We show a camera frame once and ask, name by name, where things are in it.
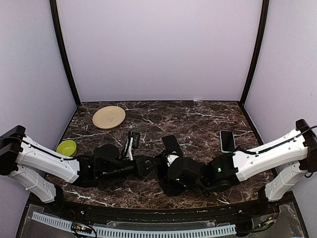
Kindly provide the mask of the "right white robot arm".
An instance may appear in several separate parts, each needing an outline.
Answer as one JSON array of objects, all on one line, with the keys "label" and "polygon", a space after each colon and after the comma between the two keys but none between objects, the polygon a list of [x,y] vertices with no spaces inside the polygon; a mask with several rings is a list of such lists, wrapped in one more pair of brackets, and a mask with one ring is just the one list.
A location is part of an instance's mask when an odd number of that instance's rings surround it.
[{"label": "right white robot arm", "polygon": [[272,202],[280,200],[301,178],[310,178],[316,173],[317,136],[313,129],[300,119],[295,129],[283,137],[249,150],[236,148],[224,152],[208,164],[184,157],[175,136],[167,136],[165,151],[158,155],[159,184],[168,196],[178,196],[187,189],[209,196],[284,165],[284,169],[258,191],[259,200],[253,203],[253,211],[263,215],[272,207]]}]

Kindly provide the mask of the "smartphone with silver edge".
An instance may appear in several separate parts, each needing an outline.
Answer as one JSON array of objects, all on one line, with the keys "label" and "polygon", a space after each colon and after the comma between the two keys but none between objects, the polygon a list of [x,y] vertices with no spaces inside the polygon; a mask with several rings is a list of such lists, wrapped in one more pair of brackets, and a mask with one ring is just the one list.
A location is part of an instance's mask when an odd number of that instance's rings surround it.
[{"label": "smartphone with silver edge", "polygon": [[162,138],[162,142],[163,142],[163,145],[165,148],[165,150],[162,154],[165,158],[167,158],[170,155],[175,155],[178,157],[184,156],[182,149],[181,149],[175,135],[164,136]]}]

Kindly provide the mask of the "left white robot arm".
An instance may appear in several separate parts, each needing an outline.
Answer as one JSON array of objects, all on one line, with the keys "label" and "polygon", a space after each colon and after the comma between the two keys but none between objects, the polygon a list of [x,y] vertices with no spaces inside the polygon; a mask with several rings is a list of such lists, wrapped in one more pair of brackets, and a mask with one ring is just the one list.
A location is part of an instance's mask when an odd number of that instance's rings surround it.
[{"label": "left white robot arm", "polygon": [[54,175],[78,187],[97,187],[108,178],[133,174],[143,177],[157,165],[149,156],[134,156],[140,135],[129,133],[123,152],[111,144],[95,148],[92,155],[69,157],[48,149],[25,134],[17,125],[0,137],[0,174],[8,176],[35,194],[59,216],[66,216],[70,206],[63,200],[63,191],[46,181],[38,171]]}]

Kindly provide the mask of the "light blue phone case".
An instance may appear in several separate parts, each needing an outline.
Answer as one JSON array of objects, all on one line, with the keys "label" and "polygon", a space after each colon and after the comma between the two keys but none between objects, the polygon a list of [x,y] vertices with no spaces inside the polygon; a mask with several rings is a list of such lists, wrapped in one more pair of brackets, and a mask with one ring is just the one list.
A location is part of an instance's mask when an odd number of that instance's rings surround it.
[{"label": "light blue phone case", "polygon": [[234,134],[229,130],[221,130],[220,137],[220,149],[222,153],[231,153],[236,149]]}]

